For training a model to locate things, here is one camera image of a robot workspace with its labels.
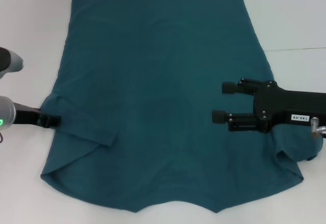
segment teal fabric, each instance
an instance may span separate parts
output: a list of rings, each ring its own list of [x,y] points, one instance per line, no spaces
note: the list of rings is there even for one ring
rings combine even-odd
[[[72,0],[58,78],[62,117],[42,179],[74,198],[137,212],[186,201],[214,212],[302,182],[322,146],[309,127],[229,132],[212,109],[253,97],[224,81],[273,79],[243,0]]]

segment white label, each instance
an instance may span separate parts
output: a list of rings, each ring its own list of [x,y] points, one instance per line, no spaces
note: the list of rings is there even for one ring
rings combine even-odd
[[[291,120],[292,121],[305,121],[309,122],[310,116],[302,116],[302,115],[292,115]]]

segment white table surface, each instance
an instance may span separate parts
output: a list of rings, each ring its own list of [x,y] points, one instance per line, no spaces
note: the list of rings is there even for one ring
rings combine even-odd
[[[326,0],[244,0],[275,79],[285,89],[326,93]],[[0,94],[39,106],[55,81],[69,23],[71,0],[0,0],[0,46],[25,68],[0,81]],[[213,213],[169,202],[139,213],[67,197],[39,175],[53,131],[14,125],[0,145],[0,223],[326,223],[326,152],[300,162],[302,184],[269,198]]]

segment teal t-shirt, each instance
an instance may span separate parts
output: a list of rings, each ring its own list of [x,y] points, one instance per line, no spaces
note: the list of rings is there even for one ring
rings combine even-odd
[[[249,113],[222,82],[273,75],[243,0],[72,0],[58,78],[62,117],[42,179],[137,212],[186,201],[214,212],[286,190],[317,155],[310,128],[229,132],[212,109]]]

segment white backdrop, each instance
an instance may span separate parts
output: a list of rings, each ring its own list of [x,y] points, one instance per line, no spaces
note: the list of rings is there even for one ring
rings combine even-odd
[[[326,0],[244,0],[276,81],[285,89],[326,93]],[[37,107],[55,81],[71,0],[0,0],[0,46],[25,60],[25,68],[0,81],[0,94]],[[319,48],[290,50],[302,48]],[[212,213],[183,202],[139,213],[104,208],[67,197],[44,183],[53,131],[15,125],[0,145],[0,223],[325,223],[326,153],[301,162],[302,184],[269,198]]]

